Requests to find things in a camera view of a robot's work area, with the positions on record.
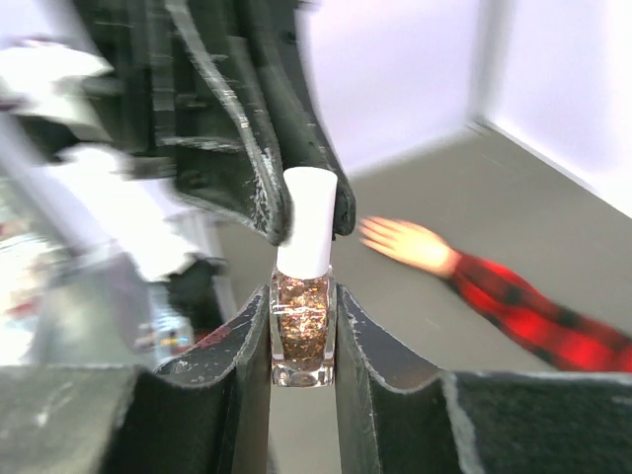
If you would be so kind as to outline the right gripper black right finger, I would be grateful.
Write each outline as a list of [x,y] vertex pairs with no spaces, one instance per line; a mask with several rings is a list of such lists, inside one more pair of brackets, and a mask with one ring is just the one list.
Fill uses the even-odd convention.
[[631,378],[447,371],[337,289],[336,403],[346,473],[627,473]]

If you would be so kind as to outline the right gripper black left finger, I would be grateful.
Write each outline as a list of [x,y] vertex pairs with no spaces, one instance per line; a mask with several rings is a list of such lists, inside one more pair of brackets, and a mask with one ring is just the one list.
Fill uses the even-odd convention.
[[269,290],[156,371],[137,365],[1,371],[5,473],[263,473]]

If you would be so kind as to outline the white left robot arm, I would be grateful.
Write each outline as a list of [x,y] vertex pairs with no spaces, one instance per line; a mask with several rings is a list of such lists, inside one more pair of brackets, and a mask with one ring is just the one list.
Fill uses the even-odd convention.
[[285,171],[335,174],[335,236],[356,224],[347,176],[315,115],[296,1],[5,1],[1,113],[130,254],[196,338],[224,323],[225,265],[144,188],[287,237]]

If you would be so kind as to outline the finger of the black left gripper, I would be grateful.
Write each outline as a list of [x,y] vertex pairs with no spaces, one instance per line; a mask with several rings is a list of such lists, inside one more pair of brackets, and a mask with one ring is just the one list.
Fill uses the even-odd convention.
[[303,1],[197,2],[197,90],[211,112],[202,137],[222,145],[197,154],[197,202],[261,235],[286,235],[283,171],[315,167],[338,178],[333,234],[349,235],[356,199],[310,97],[298,47]]
[[136,179],[168,178],[187,202],[273,245],[289,225],[277,138],[233,1],[78,1],[112,66],[84,91]]

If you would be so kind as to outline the glitter nail polish bottle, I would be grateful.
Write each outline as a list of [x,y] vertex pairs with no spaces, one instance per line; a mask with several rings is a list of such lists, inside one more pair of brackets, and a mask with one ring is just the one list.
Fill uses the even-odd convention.
[[334,382],[337,286],[330,264],[337,176],[295,167],[283,173],[291,203],[287,238],[277,247],[270,286],[273,384]]

